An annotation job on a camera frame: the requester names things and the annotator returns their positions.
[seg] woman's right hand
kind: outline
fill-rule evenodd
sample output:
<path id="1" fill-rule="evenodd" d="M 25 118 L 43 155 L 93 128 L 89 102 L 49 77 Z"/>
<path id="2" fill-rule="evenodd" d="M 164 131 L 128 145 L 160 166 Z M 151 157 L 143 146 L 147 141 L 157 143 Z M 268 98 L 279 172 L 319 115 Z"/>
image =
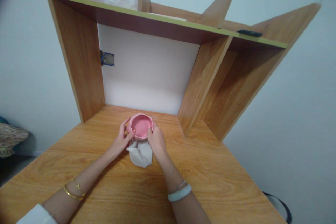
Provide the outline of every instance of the woman's right hand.
<path id="1" fill-rule="evenodd" d="M 166 154 L 167 150 L 166 150 L 166 144 L 164 143 L 165 137 L 163 136 L 162 129 L 159 128 L 156 122 L 153 122 L 153 124 L 154 124 L 153 132 L 151 128 L 148 129 L 147 139 L 155 157 L 158 159 L 158 157 L 161 157 L 162 155 Z"/>

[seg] green shelf edge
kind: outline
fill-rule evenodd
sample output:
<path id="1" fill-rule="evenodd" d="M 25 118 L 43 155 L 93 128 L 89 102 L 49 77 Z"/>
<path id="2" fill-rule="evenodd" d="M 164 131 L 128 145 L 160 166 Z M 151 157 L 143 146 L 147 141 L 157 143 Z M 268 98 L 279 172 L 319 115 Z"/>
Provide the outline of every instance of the green shelf edge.
<path id="1" fill-rule="evenodd" d="M 91 1 L 91 0 L 68 0 L 68 1 L 77 2 L 77 3 L 80 3 L 80 4 L 89 5 L 89 6 L 93 6 L 93 7 L 97 7 L 97 8 L 107 9 L 107 10 L 110 10 L 110 11 L 125 13 L 125 14 L 129 14 L 129 15 L 133 15 L 133 16 L 143 17 L 143 18 L 147 18 L 147 19 L 153 19 L 153 20 L 157 20 L 157 21 L 161 21 L 161 22 L 171 23 L 171 24 L 174 24 L 174 25 L 180 25 L 180 26 L 190 27 L 190 28 L 194 28 L 194 29 L 198 29 L 198 30 L 204 30 L 204 31 L 212 32 L 212 33 L 218 33 L 218 34 L 223 34 L 223 35 L 232 36 L 232 37 L 236 37 L 236 38 L 241 38 L 241 39 L 245 39 L 245 40 L 255 41 L 255 42 L 258 42 L 258 43 L 268 44 L 268 45 L 276 46 L 276 47 L 280 47 L 280 48 L 287 48 L 287 46 L 288 46 L 288 43 L 277 42 L 277 41 L 269 40 L 269 39 L 262 38 L 262 37 L 259 37 L 259 38 L 258 37 L 252 37 L 252 36 L 241 34 L 241 33 L 235 32 L 235 31 L 233 32 L 233 31 L 230 31 L 230 30 L 216 28 L 216 27 L 212 27 L 212 26 L 206 26 L 206 25 L 203 25 L 203 24 L 197 24 L 197 23 L 192 23 L 192 22 L 188 22 L 188 21 L 171 19 L 169 17 L 164 17 L 164 16 L 157 16 L 157 15 L 154 15 L 154 14 L 151 14 L 151 13 L 148 13 L 148 12 L 140 12 L 140 11 L 137 11 L 137 10 L 135 11 L 135 10 L 131 10 L 131 9 L 122 8 L 122 7 L 119 7 L 119 6 L 109 5 L 109 4 L 106 4 L 106 3 L 100 3 L 100 2 L 95 2 L 95 1 Z"/>

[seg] wrist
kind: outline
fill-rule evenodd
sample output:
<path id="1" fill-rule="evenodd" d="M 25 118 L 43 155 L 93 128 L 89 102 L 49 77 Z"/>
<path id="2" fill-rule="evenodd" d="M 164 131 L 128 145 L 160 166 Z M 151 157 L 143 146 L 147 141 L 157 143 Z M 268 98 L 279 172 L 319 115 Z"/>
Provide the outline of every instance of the wrist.
<path id="1" fill-rule="evenodd" d="M 166 163 L 167 161 L 170 160 L 170 156 L 169 156 L 167 150 L 160 151 L 159 153 L 156 153 L 154 155 L 155 155 L 155 157 L 156 157 L 156 159 L 157 159 L 157 161 L 160 165 L 162 165 L 162 164 L 164 164 L 164 163 Z"/>

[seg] woman's left hand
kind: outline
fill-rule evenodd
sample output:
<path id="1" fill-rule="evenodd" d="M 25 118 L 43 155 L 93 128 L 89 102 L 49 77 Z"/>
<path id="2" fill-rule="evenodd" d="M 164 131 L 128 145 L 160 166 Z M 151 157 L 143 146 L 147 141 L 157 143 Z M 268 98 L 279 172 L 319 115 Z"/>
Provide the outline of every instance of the woman's left hand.
<path id="1" fill-rule="evenodd" d="M 120 124 L 118 136 L 115 138 L 114 142 L 106 151 L 106 155 L 108 155 L 113 160 L 119 156 L 119 154 L 126 148 L 127 144 L 134 137 L 136 130 L 134 129 L 131 133 L 125 134 L 126 126 L 125 124 L 130 120 L 128 118 L 122 124 Z"/>

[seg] finger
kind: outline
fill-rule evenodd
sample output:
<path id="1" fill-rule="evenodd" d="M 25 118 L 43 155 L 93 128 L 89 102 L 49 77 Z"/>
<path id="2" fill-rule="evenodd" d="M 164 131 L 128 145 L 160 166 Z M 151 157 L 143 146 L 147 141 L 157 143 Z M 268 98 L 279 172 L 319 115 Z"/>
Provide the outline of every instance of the finger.
<path id="1" fill-rule="evenodd" d="M 130 119 L 131 119 L 131 118 L 127 118 L 125 121 L 122 122 L 122 124 L 120 124 L 119 135 L 123 135 L 123 133 L 125 132 L 125 124 L 126 124 Z"/>
<path id="2" fill-rule="evenodd" d="M 152 128 L 148 128 L 147 130 L 147 136 L 151 136 L 153 133 L 152 133 Z"/>
<path id="3" fill-rule="evenodd" d="M 153 121 L 153 128 L 159 128 L 158 124 L 156 123 L 156 121 Z"/>
<path id="4" fill-rule="evenodd" d="M 125 142 L 129 142 L 134 137 L 136 131 L 137 129 L 132 130 L 132 132 L 125 137 Z"/>

